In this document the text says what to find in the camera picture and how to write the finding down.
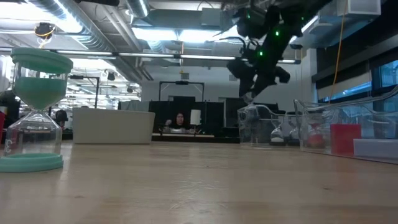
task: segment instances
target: orange cable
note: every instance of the orange cable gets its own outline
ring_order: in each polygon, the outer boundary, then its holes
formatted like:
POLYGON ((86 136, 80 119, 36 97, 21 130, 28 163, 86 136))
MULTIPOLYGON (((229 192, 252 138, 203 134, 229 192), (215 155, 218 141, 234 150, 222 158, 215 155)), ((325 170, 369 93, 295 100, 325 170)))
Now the orange cable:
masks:
POLYGON ((337 72, 338 72, 338 64, 340 61, 340 52, 341 52, 341 45, 342 45, 342 41, 343 41, 343 31, 344 31, 344 19, 347 13, 347 7, 348 7, 348 0, 346 0, 346 4, 344 6, 344 14, 343 14, 343 20, 341 22, 341 30, 340 30, 340 42, 338 44, 338 53, 337 53, 337 61, 336 61, 336 71, 335 71, 335 79, 333 80, 333 84, 331 86, 331 93, 330 93, 330 97, 329 97, 329 104, 331 101, 331 97, 333 96, 333 92, 335 91, 335 84, 336 84, 336 80, 337 80, 337 72))

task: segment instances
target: wall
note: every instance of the wall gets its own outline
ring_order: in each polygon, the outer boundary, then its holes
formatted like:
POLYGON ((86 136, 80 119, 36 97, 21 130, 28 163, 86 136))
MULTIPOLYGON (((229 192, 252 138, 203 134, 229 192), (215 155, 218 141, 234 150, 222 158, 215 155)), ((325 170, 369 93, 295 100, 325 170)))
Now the wall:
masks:
MULTIPOLYGON (((279 84, 266 88, 255 102, 278 103, 280 110, 293 111, 293 100, 317 101, 314 97, 315 85, 311 82, 311 75, 317 72, 316 50, 308 50, 307 56, 301 65, 280 65, 290 72, 291 78, 288 84, 279 84)), ((178 70, 180 68, 147 68, 155 80, 176 81, 180 80, 178 70)), ((230 72, 226 68, 201 67, 184 68, 184 72, 190 73, 190 82, 205 82, 205 100, 219 102, 219 98, 237 98, 239 82, 229 81, 230 72)), ((175 85, 166 83, 162 85, 162 101, 167 101, 169 96, 194 96, 201 101, 201 92, 193 85, 175 85)), ((159 81, 142 83, 141 101, 159 100, 159 81)))

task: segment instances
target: pipe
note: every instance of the pipe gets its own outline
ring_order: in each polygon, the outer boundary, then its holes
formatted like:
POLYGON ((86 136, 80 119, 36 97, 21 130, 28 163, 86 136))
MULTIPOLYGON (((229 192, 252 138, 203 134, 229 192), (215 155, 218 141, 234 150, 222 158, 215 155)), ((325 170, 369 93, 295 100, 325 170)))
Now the pipe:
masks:
MULTIPOLYGON (((37 8, 51 13, 60 20, 66 20, 72 17, 79 25, 82 31, 78 34, 88 36, 75 37, 75 40, 83 44, 88 50, 114 52, 116 47, 106 38, 95 23, 79 7, 75 1, 71 0, 29 0, 37 8)), ((130 66, 124 59, 108 60, 107 62, 119 68, 120 72, 131 82, 138 82, 137 78, 142 78, 137 70, 130 66)))
POLYGON ((131 27, 126 25, 124 19, 120 15, 119 11, 117 11, 115 7, 108 7, 108 9, 109 9, 110 13, 112 13, 116 17, 116 19, 119 21, 119 24, 122 26, 124 31, 126 31, 127 35, 134 42, 134 44, 137 46, 138 51, 142 51, 141 44, 139 43, 136 35, 133 33, 131 27))
POLYGON ((134 44, 134 42, 131 40, 131 38, 129 38, 127 36, 127 34, 123 31, 122 27, 116 22, 116 20, 114 19, 114 17, 111 15, 111 13, 108 11, 108 9, 103 6, 103 5, 98 5, 100 9, 102 9, 105 13, 105 16, 109 19, 109 21, 111 21, 112 25, 116 28, 116 30, 118 30, 118 32, 120 33, 120 35, 122 35, 122 38, 124 39, 124 41, 127 42, 127 44, 134 50, 137 51, 138 48, 136 47, 136 45, 134 44))
POLYGON ((135 18, 145 18, 150 12, 150 6, 147 0, 126 0, 127 7, 130 10, 130 14, 135 18))

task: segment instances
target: wooden table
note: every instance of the wooden table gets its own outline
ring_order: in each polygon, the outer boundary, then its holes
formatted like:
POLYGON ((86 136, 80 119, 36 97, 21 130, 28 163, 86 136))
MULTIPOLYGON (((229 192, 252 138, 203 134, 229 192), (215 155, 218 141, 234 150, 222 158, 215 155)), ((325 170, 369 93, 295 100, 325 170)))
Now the wooden table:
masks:
POLYGON ((397 223, 398 166, 290 149, 63 144, 65 167, 0 174, 1 224, 397 223))

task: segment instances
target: hourglass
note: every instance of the hourglass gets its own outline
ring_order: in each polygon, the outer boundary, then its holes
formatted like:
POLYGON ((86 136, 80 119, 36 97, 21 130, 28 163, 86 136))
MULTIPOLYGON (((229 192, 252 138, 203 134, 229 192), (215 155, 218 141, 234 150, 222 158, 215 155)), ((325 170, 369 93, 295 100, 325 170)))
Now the hourglass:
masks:
POLYGON ((47 114, 50 106, 65 97, 73 62, 41 49, 15 48, 12 89, 32 110, 9 126, 0 172, 33 172, 63 166, 62 129, 47 114))

